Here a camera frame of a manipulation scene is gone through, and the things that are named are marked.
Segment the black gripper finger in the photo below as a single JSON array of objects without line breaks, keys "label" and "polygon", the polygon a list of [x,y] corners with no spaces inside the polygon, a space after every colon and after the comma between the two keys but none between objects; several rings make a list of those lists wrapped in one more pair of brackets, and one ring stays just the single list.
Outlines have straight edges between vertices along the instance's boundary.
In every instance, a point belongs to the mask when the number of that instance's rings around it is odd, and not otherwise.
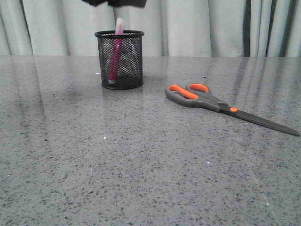
[{"label": "black gripper finger", "polygon": [[147,0],[82,0],[82,1],[94,7],[107,2],[108,5],[112,7],[133,6],[137,8],[144,8],[147,2]]}]

